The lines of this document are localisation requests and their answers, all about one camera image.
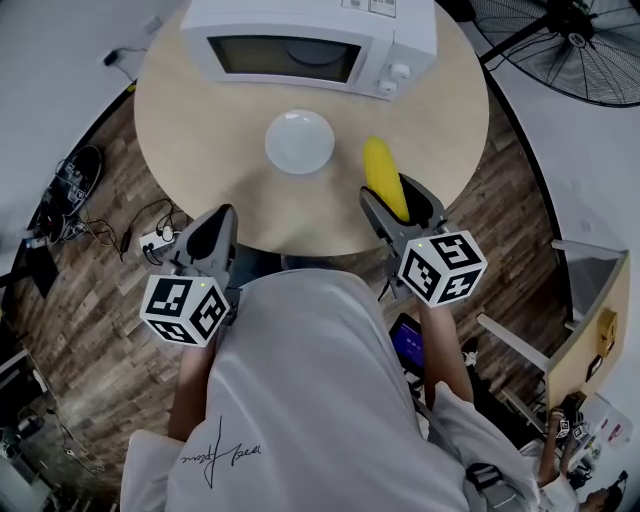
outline black fan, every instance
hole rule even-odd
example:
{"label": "black fan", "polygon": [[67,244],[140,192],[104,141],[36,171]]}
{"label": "black fan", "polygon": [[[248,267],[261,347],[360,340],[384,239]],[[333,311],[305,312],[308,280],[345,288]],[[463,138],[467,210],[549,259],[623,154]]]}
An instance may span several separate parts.
{"label": "black fan", "polygon": [[503,59],[573,98],[640,105],[640,0],[470,0]]}

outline shirt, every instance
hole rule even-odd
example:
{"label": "shirt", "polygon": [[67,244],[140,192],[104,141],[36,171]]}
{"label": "shirt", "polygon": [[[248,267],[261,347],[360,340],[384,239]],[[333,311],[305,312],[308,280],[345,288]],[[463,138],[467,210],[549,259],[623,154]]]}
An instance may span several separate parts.
{"label": "shirt", "polygon": [[[531,470],[444,383],[434,413],[465,464],[491,462],[537,499]],[[181,442],[130,440],[124,512],[466,511],[465,468],[425,441],[370,289],[343,272],[247,285],[213,363],[206,420]]]}
{"label": "shirt", "polygon": [[[539,439],[534,439],[524,446],[520,453],[531,467],[534,474],[538,474],[540,460],[544,451],[544,443]],[[560,467],[558,459],[555,459],[556,469]],[[580,508],[578,494],[569,484],[569,480],[564,475],[558,473],[557,478],[540,488],[541,512],[576,512]]]}

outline smartphone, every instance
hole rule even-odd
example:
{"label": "smartphone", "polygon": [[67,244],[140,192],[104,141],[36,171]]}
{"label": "smartphone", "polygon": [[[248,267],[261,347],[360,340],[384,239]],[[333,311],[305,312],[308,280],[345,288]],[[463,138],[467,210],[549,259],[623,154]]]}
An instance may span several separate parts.
{"label": "smartphone", "polygon": [[402,367],[416,377],[423,378],[424,354],[420,324],[406,313],[400,313],[389,336]]}

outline microwave window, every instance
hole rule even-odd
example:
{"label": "microwave window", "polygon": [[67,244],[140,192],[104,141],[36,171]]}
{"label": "microwave window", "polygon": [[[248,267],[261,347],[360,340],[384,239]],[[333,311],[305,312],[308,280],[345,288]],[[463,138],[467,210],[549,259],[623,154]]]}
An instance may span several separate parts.
{"label": "microwave window", "polygon": [[346,83],[360,53],[353,44],[278,36],[209,37],[228,74],[285,75]]}

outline round table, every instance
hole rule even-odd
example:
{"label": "round table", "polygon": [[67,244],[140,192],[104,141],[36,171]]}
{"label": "round table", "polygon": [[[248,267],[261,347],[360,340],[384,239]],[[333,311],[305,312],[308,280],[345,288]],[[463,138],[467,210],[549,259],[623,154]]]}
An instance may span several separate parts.
{"label": "round table", "polygon": [[[144,158],[192,218],[224,203],[239,216],[238,241],[297,256],[335,256],[381,242],[360,209],[368,137],[389,144],[398,170],[448,206],[474,173],[487,137],[487,89],[476,55],[438,6],[438,59],[395,102],[312,87],[212,83],[180,39],[184,9],[149,48],[135,98]],[[292,176],[267,158],[270,123],[292,109],[318,112],[336,145],[319,171]]]}

